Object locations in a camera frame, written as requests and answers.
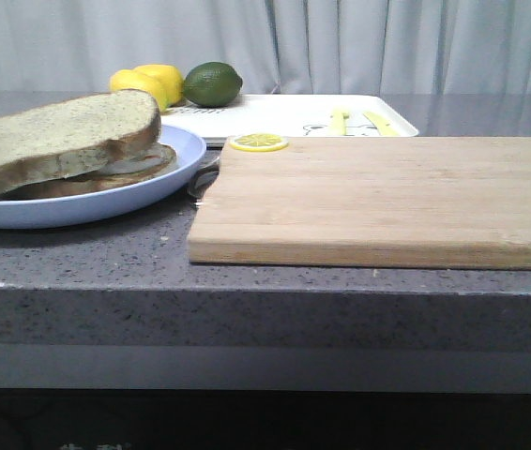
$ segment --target yellow utensil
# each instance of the yellow utensil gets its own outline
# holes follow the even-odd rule
[[[343,107],[336,107],[330,113],[330,125],[328,125],[329,136],[345,136],[347,134],[347,127],[345,119],[349,117],[349,110]]]
[[[400,134],[393,128],[390,121],[377,112],[365,111],[363,115],[378,128],[381,136],[399,136]]]

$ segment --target cartoon drawing on tray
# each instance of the cartoon drawing on tray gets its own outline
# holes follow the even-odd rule
[[[327,136],[328,125],[304,125],[303,136]],[[378,129],[372,123],[361,125],[347,125],[345,136],[380,136]]]

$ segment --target yellow lemon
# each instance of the yellow lemon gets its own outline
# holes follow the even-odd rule
[[[175,105],[182,99],[184,78],[177,67],[165,64],[145,64],[135,67],[134,70],[160,81],[165,86],[170,105]]]
[[[168,95],[165,86],[159,80],[136,70],[127,68],[118,70],[109,79],[109,89],[112,92],[121,89],[139,89],[153,96],[159,105],[160,112],[163,113],[168,107]]]
[[[230,139],[230,145],[246,152],[273,152],[286,147],[288,140],[278,134],[253,133],[234,136]]]

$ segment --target gray countertop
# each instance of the gray countertop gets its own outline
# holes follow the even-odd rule
[[[75,95],[0,92],[0,114]],[[531,97],[383,99],[420,135],[531,136]],[[531,392],[531,271],[189,264],[194,213],[179,191],[101,222],[0,230],[0,387]],[[85,367],[63,369],[73,359]],[[118,374],[98,382],[96,361]]]

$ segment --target granite countertop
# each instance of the granite countertop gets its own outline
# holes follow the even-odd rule
[[[0,114],[77,94],[0,92]],[[420,135],[531,136],[531,96],[384,100]],[[194,214],[181,190],[101,222],[0,230],[0,358],[42,346],[531,354],[531,271],[189,264]]]

